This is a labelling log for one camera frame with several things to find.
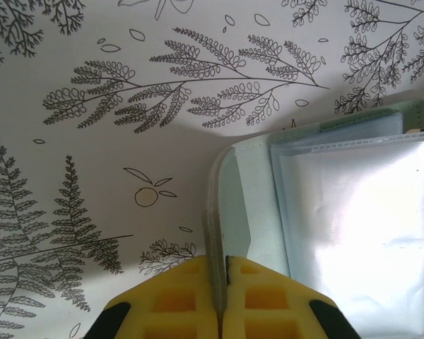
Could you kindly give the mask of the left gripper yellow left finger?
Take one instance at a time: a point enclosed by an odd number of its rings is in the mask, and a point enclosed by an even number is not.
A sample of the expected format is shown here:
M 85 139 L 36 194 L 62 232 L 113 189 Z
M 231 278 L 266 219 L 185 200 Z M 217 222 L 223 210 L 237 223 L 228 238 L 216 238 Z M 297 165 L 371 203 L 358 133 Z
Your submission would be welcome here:
M 197 256 L 111 299 L 88 338 L 218 338 L 207 260 Z

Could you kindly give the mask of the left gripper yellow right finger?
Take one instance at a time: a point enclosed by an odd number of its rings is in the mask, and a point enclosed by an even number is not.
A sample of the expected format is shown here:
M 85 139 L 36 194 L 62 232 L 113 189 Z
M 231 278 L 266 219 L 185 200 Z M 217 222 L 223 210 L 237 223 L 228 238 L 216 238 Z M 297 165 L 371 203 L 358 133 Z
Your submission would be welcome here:
M 351 339 L 360 336 L 336 303 L 247 258 L 226 258 L 223 338 Z

